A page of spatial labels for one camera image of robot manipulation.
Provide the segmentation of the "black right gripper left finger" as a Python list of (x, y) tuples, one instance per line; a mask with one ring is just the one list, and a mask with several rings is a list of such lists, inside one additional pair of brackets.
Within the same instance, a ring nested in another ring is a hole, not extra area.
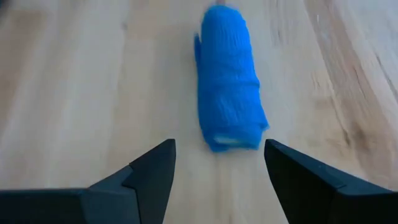
[(0, 190), (0, 224), (163, 224), (175, 160), (167, 139), (87, 188)]

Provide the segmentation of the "blue elastic bandage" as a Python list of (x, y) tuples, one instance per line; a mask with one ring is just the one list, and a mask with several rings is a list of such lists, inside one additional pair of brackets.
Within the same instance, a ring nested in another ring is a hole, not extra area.
[(210, 6), (194, 38), (194, 50), (204, 140), (214, 152), (257, 149), (269, 123), (241, 13), (224, 4)]

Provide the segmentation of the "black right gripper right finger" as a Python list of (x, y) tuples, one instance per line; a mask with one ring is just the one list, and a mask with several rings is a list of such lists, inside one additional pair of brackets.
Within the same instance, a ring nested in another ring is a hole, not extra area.
[(264, 158), (289, 224), (398, 224), (398, 192), (267, 139)]

